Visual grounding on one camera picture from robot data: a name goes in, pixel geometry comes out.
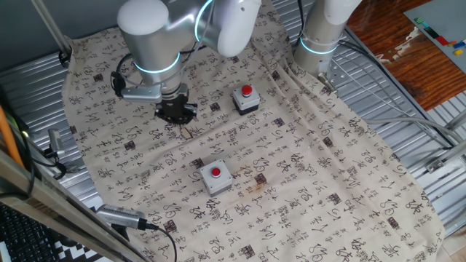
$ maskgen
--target wooden surface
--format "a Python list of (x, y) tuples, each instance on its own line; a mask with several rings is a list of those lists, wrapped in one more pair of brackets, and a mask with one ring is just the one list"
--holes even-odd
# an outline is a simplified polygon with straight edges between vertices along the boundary
[(348, 22), (426, 111), (466, 90), (466, 74), (403, 14), (427, 2), (363, 0)]
[(466, 228), (444, 239), (436, 262), (466, 262)]

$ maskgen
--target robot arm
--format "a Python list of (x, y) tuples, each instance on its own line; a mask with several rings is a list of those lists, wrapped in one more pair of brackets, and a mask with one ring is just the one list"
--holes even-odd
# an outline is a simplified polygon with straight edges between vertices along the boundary
[(187, 104), (180, 51), (204, 35), (202, 43), (221, 55), (238, 55), (249, 41), (260, 6), (261, 0), (129, 0), (117, 22), (148, 88), (123, 89), (122, 97), (157, 103), (156, 115), (168, 122), (189, 122), (197, 106)]
[(296, 63), (315, 77), (326, 75), (350, 15), (362, 0), (316, 0), (307, 13)]

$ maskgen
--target metal grating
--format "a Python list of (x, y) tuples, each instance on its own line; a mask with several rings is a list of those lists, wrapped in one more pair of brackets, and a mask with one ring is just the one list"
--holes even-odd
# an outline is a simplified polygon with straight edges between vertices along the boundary
[[(272, 0), (281, 19), (288, 30), (291, 41), (297, 40), (301, 29), (301, 19), (296, 0)], [(313, 0), (303, 0), (304, 14), (307, 13)], [(345, 32), (345, 40), (352, 41), (363, 47), (362, 43), (352, 34)], [(400, 88), (401, 85), (382, 73), (369, 59), (346, 47), (338, 47), (334, 56), (335, 63), (330, 75), (338, 87), (339, 97), (357, 114), (365, 119), (384, 119), (399, 117), (403, 114), (393, 107), (400, 108), (411, 116), (432, 120), (432, 118), (417, 104), (414, 99)], [(58, 62), (57, 55), (46, 56), (32, 63), (0, 73), (0, 83), (7, 91), (9, 99), (17, 113), (23, 117), (31, 128), (31, 137), (41, 148), (48, 147), (47, 129), (57, 128), (66, 147), (66, 157), (61, 159), (64, 164), (76, 164), (79, 173), (67, 174), (61, 183), (80, 200), (90, 200), (97, 197), (94, 184), (90, 179), (76, 143), (68, 128), (68, 122), (61, 102), (61, 86), (66, 77), (66, 69)], [(393, 107), (383, 103), (368, 91), (373, 92)], [(449, 121), (459, 110), (466, 107), (466, 95), (457, 98), (461, 102), (445, 105), (441, 110), (435, 109), (430, 114), (440, 120)], [(444, 145), (433, 140), (418, 125), (413, 123), (393, 123), (375, 126), (393, 151), (400, 157), (411, 174), (424, 187), (435, 209), (445, 225), (452, 218), (457, 218), (458, 210), (466, 206), (466, 186), (464, 165), (454, 164), (442, 169), (443, 173), (429, 174), (425, 166), (432, 159), (444, 154)], [(466, 137), (466, 129), (460, 135)], [(457, 224), (447, 228), (451, 234), (458, 228)]]
[(78, 173), (66, 174), (60, 183), (79, 200), (84, 201), (97, 196), (97, 191), (63, 110), (61, 88), (66, 72), (67, 69), (58, 61), (58, 54), (54, 54), (0, 73), (0, 83), (16, 113), (29, 126), (32, 140), (40, 148), (46, 149), (50, 144), (48, 129), (60, 130), (66, 148), (66, 156), (60, 162), (79, 167)]

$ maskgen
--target red button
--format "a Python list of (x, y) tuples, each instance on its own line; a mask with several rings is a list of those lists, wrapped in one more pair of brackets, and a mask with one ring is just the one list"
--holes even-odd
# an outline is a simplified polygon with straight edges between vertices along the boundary
[(250, 96), (250, 94), (253, 92), (253, 88), (250, 85), (245, 85), (241, 88), (242, 95), (245, 97)]
[(220, 170), (218, 168), (212, 169), (212, 175), (214, 178), (218, 177), (220, 175)]

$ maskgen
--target patterned cloth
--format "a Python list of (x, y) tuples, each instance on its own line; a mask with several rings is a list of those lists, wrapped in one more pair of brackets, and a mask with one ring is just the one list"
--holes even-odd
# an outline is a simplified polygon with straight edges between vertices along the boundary
[[(110, 73), (128, 53), (117, 28), (70, 42), (63, 103), (98, 193), (171, 232), (179, 261), (435, 261), (444, 229), (427, 195), (374, 130), (293, 63), (269, 0), (241, 54), (203, 49), (188, 66), (199, 110), (182, 128), (154, 118), (154, 105), (115, 97)], [(129, 63), (122, 70), (141, 80)], [(231, 93), (244, 84), (261, 104), (240, 116)], [(234, 180), (210, 198), (199, 168), (216, 159)], [(158, 231), (129, 234), (150, 259), (173, 260)]]

